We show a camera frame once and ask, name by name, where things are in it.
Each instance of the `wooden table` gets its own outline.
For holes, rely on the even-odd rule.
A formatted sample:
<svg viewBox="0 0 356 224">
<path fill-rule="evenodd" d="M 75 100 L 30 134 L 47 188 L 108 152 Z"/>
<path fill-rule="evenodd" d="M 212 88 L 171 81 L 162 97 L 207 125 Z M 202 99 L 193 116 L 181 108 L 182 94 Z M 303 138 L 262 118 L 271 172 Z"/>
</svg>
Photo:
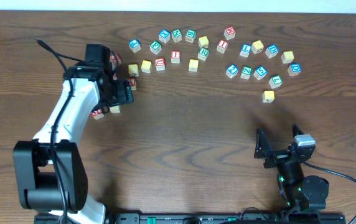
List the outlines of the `wooden table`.
<svg viewBox="0 0 356 224">
<path fill-rule="evenodd" d="M 221 54 L 217 42 L 228 26 L 237 34 Z M 159 55 L 151 53 L 149 44 L 164 28 L 208 37 L 210 56 L 197 73 L 188 72 L 197 41 L 170 40 Z M 61 66 L 35 38 L 78 58 L 85 44 L 104 44 L 123 58 L 120 78 L 128 77 L 129 63 L 166 59 L 166 71 L 140 73 L 133 104 L 121 114 L 89 118 L 85 128 L 80 154 L 89 191 L 113 210 L 232 213 L 284 206 L 277 170 L 253 158 L 257 127 L 283 149 L 297 123 L 317 141 L 310 163 L 356 178 L 356 15 L 0 11 L 0 223 L 33 220 L 35 212 L 19 205 L 12 149 L 40 130 L 62 88 Z M 133 38 L 142 43 L 136 54 L 128 47 Z M 239 57 L 243 43 L 258 39 L 292 50 L 303 71 L 289 77 L 280 54 Z M 180 64 L 171 65 L 171 50 L 182 52 Z M 268 78 L 229 79 L 225 69 L 232 63 L 263 65 Z M 284 83 L 273 103 L 262 103 L 272 74 Z M 304 173 L 330 182 L 326 211 L 343 212 L 347 221 L 355 215 L 356 184 L 307 167 Z"/>
</svg>

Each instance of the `white backdrop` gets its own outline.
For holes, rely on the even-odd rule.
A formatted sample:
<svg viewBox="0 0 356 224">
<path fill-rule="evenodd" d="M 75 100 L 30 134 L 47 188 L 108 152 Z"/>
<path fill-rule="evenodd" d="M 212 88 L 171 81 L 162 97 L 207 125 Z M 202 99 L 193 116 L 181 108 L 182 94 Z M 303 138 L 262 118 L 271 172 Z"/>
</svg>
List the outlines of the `white backdrop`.
<svg viewBox="0 0 356 224">
<path fill-rule="evenodd" d="M 0 0 L 0 9 L 356 13 L 356 0 Z"/>
</svg>

